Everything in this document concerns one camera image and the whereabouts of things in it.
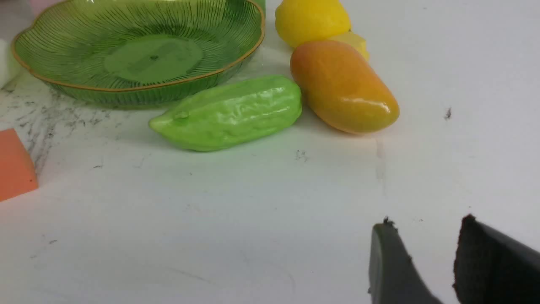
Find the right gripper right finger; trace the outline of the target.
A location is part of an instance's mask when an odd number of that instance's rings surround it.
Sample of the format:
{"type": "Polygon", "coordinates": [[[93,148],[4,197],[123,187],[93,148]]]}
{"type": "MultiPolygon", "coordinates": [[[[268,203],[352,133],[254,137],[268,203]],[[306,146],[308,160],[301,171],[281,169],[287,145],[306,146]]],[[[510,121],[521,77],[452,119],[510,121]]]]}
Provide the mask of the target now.
{"type": "Polygon", "coordinates": [[[454,260],[453,288],[461,304],[538,304],[540,254],[467,215],[454,260]]]}

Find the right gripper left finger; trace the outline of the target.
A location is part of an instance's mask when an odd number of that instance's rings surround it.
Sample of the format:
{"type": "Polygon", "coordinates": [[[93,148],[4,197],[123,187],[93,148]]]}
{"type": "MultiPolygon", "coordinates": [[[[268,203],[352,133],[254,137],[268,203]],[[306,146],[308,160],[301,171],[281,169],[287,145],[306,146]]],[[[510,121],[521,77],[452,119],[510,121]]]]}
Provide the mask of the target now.
{"type": "Polygon", "coordinates": [[[372,227],[368,294],[372,304],[440,304],[421,279],[389,218],[372,227]]]}

